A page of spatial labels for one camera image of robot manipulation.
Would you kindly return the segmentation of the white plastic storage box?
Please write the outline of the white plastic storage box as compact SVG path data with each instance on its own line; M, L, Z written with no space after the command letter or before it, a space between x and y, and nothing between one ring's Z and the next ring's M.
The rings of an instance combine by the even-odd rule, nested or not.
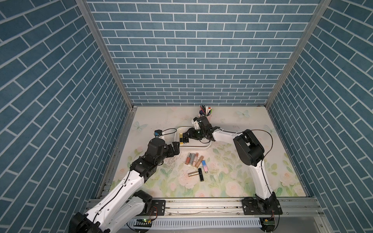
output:
M176 133L174 134L174 141L180 142L180 134L186 133L190 126L183 126L177 128ZM206 150L208 147L211 146L211 141L207 139L202 139L201 141L199 140L194 140L194 139L189 139L188 143L182 140L180 142L180 148L183 149L190 149L190 150Z

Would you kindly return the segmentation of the gold black lipstick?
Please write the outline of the gold black lipstick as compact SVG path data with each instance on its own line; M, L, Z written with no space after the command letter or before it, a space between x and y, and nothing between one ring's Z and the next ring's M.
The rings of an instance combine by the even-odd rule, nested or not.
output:
M183 145L183 143L184 143L184 137L183 137L182 133L179 134L179 142L180 142L181 145Z

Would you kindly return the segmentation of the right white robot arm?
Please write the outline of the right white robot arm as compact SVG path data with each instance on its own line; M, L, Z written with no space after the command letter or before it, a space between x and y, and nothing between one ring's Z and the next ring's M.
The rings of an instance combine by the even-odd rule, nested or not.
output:
M264 171L265 149L253 131L225 131L218 126L213 127L205 116L194 118L192 123L193 127L183 133L183 138L234 144L240 160L249 166L255 186L257 211L261 214L281 215L281 206Z

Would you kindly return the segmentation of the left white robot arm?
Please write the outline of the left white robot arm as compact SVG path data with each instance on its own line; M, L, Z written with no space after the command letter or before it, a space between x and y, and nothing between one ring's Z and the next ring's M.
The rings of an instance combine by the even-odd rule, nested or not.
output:
M86 213L76 213L69 223L70 233L116 233L137 215L151 210L153 198L141 187L166 158L180 153L180 143L166 144L161 138L148 143L145 154L135 160L124 179Z

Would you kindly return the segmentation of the blue pink lipstick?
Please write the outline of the blue pink lipstick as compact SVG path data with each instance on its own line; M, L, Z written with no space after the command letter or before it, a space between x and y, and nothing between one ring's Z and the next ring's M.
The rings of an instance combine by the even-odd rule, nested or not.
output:
M208 167L207 167L205 160L202 161L202 164L203 164L204 172L208 173Z

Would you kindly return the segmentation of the silver gold lipstick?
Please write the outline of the silver gold lipstick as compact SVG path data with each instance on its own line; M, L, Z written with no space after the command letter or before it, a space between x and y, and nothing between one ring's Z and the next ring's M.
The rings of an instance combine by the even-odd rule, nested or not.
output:
M194 171L188 174L188 177L199 175L199 171Z

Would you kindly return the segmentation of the black lipstick front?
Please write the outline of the black lipstick front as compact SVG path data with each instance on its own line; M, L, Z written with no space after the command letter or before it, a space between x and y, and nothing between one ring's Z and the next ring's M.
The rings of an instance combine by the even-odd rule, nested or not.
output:
M203 171L201 168L198 168L198 175L199 175L199 179L201 182L204 181L204 177L203 177Z

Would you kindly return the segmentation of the red lip gloss tube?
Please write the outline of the red lip gloss tube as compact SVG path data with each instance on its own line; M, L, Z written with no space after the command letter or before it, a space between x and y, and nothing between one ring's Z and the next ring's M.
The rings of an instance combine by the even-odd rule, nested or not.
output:
M186 165L189 165L189 163L190 163L190 159L191 159L191 153L189 153L189 155L188 155L188 157L187 157L187 159L186 159L186 161L185 161L185 164L186 164Z

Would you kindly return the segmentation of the silver lip gloss tube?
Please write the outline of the silver lip gloss tube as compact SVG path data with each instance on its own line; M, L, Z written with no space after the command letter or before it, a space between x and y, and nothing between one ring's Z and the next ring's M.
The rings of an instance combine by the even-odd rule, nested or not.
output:
M195 158L195 153L192 153L192 154L190 155L189 165L192 165L192 164L193 164L193 162L194 162L194 158Z

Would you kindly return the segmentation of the pens in cup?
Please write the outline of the pens in cup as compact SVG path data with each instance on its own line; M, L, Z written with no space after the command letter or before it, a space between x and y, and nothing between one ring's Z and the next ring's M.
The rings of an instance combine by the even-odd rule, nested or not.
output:
M202 117L208 117L212 114L212 108L206 105L200 105L199 115Z

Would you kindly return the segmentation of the floral table mat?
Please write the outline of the floral table mat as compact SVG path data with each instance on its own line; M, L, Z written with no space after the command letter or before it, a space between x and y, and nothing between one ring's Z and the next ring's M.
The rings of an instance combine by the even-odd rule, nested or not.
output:
M155 130L164 130L165 141L171 143L175 130L183 126L191 127L198 112L198 107L139 107L112 186L124 179L130 165L145 153ZM214 107L211 124L230 132L253 130L265 149L264 170L276 196L306 195L264 107ZM199 153L204 157L208 173L204 172L201 163L199 168L203 171L203 182L198 175L188 177L189 173L198 171L198 168L185 164L189 153ZM211 142L206 150L181 148L179 155L166 159L157 168L142 189L155 198L252 197L255 194L248 166L240 160L235 145L224 142Z

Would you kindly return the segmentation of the left green circuit board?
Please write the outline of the left green circuit board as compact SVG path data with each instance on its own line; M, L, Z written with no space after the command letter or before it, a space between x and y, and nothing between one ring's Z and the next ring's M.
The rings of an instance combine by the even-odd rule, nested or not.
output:
M140 228L140 227L151 228L152 227L152 220L151 219L144 219L144 218L137 219L135 224L134 224L134 227L135 228Z

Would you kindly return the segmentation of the green circuit board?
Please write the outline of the green circuit board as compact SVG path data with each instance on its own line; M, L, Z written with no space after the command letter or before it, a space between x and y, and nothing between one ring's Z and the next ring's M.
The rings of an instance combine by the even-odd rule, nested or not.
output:
M144 218L137 219L135 224L134 224L134 227L135 228L140 228L140 227L151 228L152 227L152 220L151 219L144 219Z
M266 233L273 232L276 227L275 220L268 219L268 218L262 218L261 219L261 230Z

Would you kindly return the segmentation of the right green circuit board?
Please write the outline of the right green circuit board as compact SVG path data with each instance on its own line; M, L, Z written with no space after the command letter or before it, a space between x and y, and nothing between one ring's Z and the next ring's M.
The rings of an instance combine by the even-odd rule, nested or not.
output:
M276 227L275 220L268 219L268 218L262 218L261 219L261 230L266 233L273 232Z

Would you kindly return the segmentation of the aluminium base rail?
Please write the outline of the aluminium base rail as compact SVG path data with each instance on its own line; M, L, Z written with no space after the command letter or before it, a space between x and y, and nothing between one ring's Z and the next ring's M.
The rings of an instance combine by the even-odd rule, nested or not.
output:
M323 210L316 198L279 197L281 217L322 216ZM154 198L159 217L267 217L254 207L254 199L243 198Z

